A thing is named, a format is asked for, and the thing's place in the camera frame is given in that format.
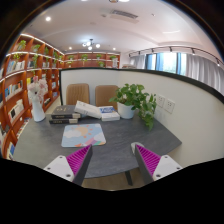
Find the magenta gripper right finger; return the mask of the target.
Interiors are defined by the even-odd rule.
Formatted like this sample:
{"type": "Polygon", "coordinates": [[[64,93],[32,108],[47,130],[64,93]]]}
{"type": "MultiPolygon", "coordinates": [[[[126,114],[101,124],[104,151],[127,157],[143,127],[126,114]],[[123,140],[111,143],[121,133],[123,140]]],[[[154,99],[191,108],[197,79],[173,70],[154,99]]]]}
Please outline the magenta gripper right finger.
{"type": "Polygon", "coordinates": [[[159,156],[138,144],[135,145],[135,157],[145,184],[152,183],[182,169],[169,155],[159,156]]]}

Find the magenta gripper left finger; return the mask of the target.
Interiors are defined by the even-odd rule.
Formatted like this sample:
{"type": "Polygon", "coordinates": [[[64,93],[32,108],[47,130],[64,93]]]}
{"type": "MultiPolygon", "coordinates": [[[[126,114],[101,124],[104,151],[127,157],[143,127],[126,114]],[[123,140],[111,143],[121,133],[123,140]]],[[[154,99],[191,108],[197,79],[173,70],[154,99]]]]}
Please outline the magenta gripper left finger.
{"type": "Polygon", "coordinates": [[[69,156],[59,155],[44,170],[81,186],[92,154],[92,146],[87,145],[69,156]]]}

